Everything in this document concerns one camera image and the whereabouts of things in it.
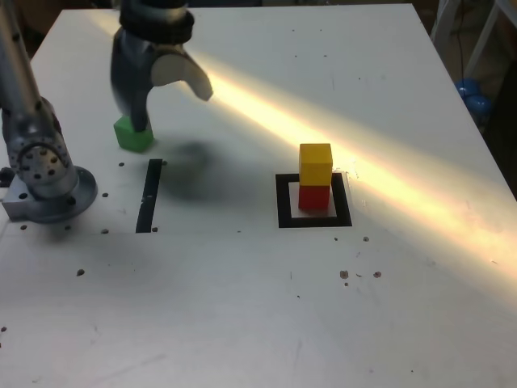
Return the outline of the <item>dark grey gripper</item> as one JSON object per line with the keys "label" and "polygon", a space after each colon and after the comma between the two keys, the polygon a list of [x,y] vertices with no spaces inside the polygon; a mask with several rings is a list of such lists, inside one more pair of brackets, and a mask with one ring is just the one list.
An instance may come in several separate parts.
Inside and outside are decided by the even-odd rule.
{"label": "dark grey gripper", "polygon": [[159,44],[117,32],[111,51],[111,89],[123,116],[135,132],[150,128],[147,97],[154,86],[185,82],[198,99],[209,101],[213,90],[208,75],[182,45]]}

